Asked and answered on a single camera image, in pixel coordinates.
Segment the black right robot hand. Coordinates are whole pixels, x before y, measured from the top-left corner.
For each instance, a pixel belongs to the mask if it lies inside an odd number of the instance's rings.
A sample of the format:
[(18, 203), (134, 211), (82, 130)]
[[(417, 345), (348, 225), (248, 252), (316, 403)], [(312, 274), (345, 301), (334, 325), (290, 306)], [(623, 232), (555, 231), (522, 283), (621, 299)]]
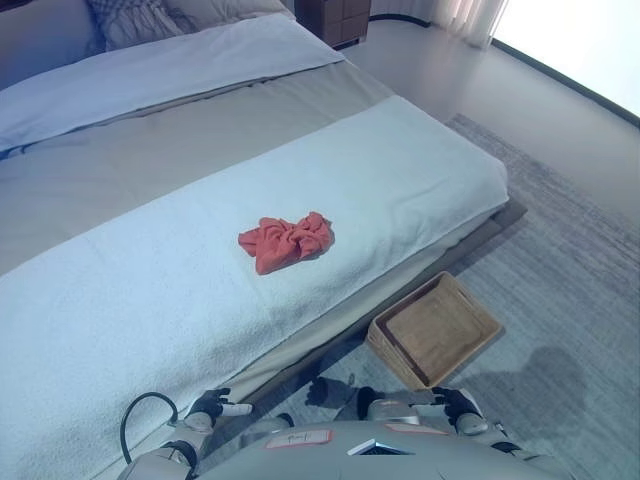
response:
[(465, 389), (434, 387), (431, 389), (431, 393), (433, 394), (433, 405), (444, 406), (444, 413), (452, 426), (455, 426), (458, 419), (465, 414), (483, 417), (474, 397)]

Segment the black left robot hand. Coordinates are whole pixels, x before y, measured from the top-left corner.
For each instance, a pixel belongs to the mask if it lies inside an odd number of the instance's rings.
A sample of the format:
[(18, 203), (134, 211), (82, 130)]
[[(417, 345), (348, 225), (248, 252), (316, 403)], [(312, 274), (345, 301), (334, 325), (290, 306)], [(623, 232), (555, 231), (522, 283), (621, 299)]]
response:
[(211, 420), (215, 420), (219, 417), (246, 416), (253, 412), (254, 407), (251, 404), (232, 403), (228, 398), (230, 393), (231, 389), (228, 387), (206, 390), (193, 402), (187, 416), (204, 413)]

